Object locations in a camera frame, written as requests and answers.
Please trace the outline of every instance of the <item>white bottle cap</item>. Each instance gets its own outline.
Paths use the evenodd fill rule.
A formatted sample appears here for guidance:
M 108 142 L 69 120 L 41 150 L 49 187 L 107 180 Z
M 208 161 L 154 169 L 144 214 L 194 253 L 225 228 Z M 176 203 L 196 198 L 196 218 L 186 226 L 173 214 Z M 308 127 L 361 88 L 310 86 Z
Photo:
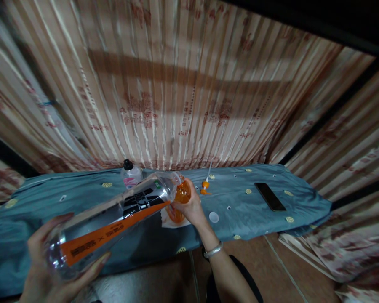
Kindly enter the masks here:
M 219 221 L 219 216 L 216 212 L 210 212 L 209 213 L 209 220 L 211 220 L 212 223 L 217 223 Z

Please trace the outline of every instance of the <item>silver bracelet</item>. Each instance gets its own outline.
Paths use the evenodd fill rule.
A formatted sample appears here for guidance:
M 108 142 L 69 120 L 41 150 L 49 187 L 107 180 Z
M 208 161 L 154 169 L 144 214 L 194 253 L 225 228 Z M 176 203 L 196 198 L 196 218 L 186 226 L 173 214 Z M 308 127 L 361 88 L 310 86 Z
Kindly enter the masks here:
M 216 246 L 214 249 L 212 249 L 212 250 L 209 251 L 209 252 L 205 252 L 205 253 L 203 254 L 203 256 L 204 256 L 205 258 L 209 259 L 209 258 L 212 257 L 214 254 L 218 253 L 218 252 L 222 249 L 222 247 L 223 247 L 223 242 L 220 241 L 218 246 Z

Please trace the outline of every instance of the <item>small white paper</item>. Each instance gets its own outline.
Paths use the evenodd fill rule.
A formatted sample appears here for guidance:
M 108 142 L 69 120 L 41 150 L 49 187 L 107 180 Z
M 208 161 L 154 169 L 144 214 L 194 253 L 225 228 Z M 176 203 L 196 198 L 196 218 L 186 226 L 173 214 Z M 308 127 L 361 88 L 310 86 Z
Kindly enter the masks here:
M 179 227 L 184 227 L 191 224 L 187 220 L 187 218 L 184 218 L 184 220 L 181 223 L 173 222 L 168 216 L 167 210 L 165 208 L 163 208 L 160 211 L 160 214 L 161 214 L 161 227 L 164 227 L 164 228 L 179 228 Z

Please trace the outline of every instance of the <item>tiled floor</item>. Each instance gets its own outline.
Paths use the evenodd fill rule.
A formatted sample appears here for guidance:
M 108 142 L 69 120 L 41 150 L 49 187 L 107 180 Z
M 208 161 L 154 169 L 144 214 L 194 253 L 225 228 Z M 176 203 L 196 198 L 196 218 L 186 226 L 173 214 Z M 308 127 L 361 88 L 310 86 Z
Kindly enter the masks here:
M 334 293 L 335 282 L 291 252 L 277 238 L 277 234 L 270 234 L 267 238 L 233 240 L 224 244 L 225 250 L 248 269 L 264 302 L 340 302 Z M 209 263 L 202 257 L 201 250 L 196 249 L 164 262 L 99 278 L 78 295 L 76 302 L 205 302 L 206 282 L 210 274 Z

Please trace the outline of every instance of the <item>orange label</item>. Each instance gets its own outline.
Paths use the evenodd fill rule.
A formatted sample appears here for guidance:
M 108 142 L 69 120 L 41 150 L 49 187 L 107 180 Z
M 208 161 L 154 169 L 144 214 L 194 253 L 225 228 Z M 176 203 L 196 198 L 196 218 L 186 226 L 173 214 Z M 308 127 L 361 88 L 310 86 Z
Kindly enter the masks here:
M 109 240 L 115 238 L 124 230 L 169 204 L 170 202 L 164 202 L 162 204 L 151 206 L 121 221 L 114 222 L 89 234 L 85 234 L 84 236 L 60 244 L 60 248 L 66 256 L 66 263 L 69 266 L 72 266 L 100 246 L 107 243 Z

